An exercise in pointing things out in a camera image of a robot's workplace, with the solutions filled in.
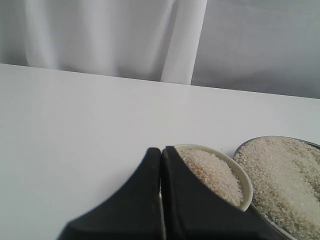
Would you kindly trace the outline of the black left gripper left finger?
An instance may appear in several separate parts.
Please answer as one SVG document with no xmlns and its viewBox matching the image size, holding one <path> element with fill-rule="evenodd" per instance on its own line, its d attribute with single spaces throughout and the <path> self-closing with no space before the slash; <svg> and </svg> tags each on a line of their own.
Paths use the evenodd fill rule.
<svg viewBox="0 0 320 240">
<path fill-rule="evenodd" d="M 60 240 L 161 240 L 161 151 L 148 148 L 131 177 L 103 203 L 71 220 Z"/>
</svg>

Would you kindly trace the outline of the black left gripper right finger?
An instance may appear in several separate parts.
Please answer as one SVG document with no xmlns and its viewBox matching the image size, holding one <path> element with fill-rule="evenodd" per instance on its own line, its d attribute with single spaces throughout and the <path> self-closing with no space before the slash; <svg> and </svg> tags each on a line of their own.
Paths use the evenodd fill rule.
<svg viewBox="0 0 320 240">
<path fill-rule="evenodd" d="M 168 240 L 273 240 L 267 224 L 212 192 L 173 146 L 161 157 L 161 195 Z"/>
</svg>

